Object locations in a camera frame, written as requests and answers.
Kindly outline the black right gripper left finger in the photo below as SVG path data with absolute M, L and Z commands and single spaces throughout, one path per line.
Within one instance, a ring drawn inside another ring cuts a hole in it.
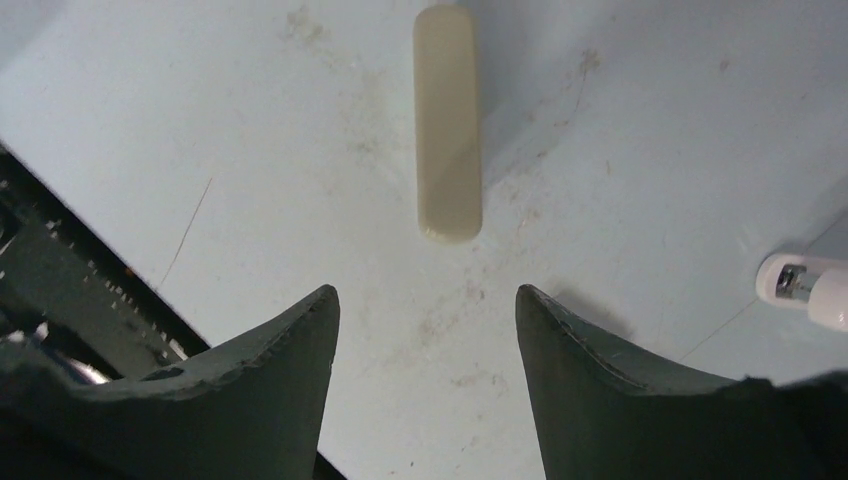
M 310 479 L 340 324 L 323 285 L 269 321 L 138 379 L 76 381 L 1 344 L 5 479 Z

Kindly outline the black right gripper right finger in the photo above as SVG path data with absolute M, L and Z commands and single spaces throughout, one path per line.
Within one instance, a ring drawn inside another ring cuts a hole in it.
M 843 479 L 847 374 L 733 380 L 656 355 L 525 284 L 515 320 L 549 479 Z

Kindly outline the beige white stapler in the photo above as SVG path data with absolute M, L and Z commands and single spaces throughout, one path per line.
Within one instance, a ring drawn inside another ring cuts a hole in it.
M 475 22 L 438 4 L 413 26 L 417 211 L 442 243 L 473 239 L 483 223 L 480 88 Z

